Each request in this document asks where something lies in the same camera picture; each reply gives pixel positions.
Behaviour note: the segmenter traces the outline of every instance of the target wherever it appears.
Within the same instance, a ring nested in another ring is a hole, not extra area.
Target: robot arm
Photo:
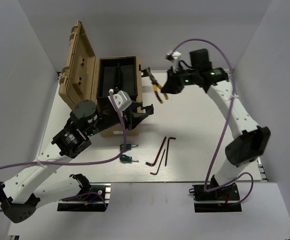
[[[123,91],[115,94],[114,100],[122,111],[128,130],[134,129],[154,111],[153,105],[143,107],[141,102],[131,101]],[[138,107],[146,112],[137,112]],[[4,214],[14,223],[20,223],[45,204],[90,192],[89,181],[81,174],[71,175],[69,179],[52,185],[43,183],[61,165],[42,165],[39,162],[69,163],[91,145],[89,137],[119,122],[119,117],[109,101],[101,112],[93,101],[81,101],[70,113],[65,127],[34,160],[37,165],[27,167],[13,178],[0,182],[0,202]]]
[[[216,103],[224,118],[234,97],[229,119],[229,127],[234,138],[226,148],[226,159],[220,170],[211,178],[210,186],[218,187],[235,179],[242,170],[262,155],[267,145],[270,131],[261,128],[245,110],[237,96],[232,96],[232,84],[228,74],[222,68],[212,68],[207,49],[190,52],[192,68],[183,69],[179,64],[180,53],[167,55],[173,63],[167,71],[167,82],[162,93],[178,94],[184,86],[198,85]]]

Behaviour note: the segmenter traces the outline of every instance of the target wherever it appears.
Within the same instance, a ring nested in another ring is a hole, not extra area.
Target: white label
[[[124,134],[123,131],[113,131],[114,134]]]

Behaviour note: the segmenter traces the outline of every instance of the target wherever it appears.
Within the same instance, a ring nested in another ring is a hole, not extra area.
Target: tan toolbox
[[[78,21],[71,32],[69,53],[66,65],[62,70],[59,88],[59,95],[71,110],[82,100],[94,101],[98,110],[101,110],[108,101],[106,91],[108,92],[109,89],[106,89],[104,84],[99,86],[99,83],[104,82],[104,69],[108,68],[107,75],[111,76],[111,66],[116,63],[128,64],[129,77],[133,81],[127,84],[132,94],[127,93],[133,101],[142,102],[140,59],[138,57],[103,57],[97,59],[81,21]],[[135,136],[138,133],[138,127],[128,131],[129,136]],[[121,126],[117,124],[100,132],[100,135],[103,137],[120,136],[122,135]]]

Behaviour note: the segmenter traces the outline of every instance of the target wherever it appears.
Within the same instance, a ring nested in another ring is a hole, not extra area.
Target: gray wall
[[[82,20],[96,56],[137,55],[167,69],[166,53],[188,38],[215,42],[235,66],[271,0],[19,0],[56,70],[63,68],[71,27]],[[188,52],[206,47],[188,43]],[[216,66],[226,67],[215,50]]]
[[[0,0],[0,166],[34,158],[56,79],[17,0]],[[19,170],[0,171],[0,181]],[[0,213],[0,240],[8,226]]]
[[[236,74],[240,98],[260,125],[271,130],[262,159],[290,216],[290,1],[272,1]]]

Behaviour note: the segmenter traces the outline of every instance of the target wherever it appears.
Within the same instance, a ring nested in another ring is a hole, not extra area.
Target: case lid
[[[92,99],[92,94],[97,89],[94,81],[96,56],[81,21],[78,21],[71,32],[69,53],[60,78],[59,95],[73,110],[80,101]]]

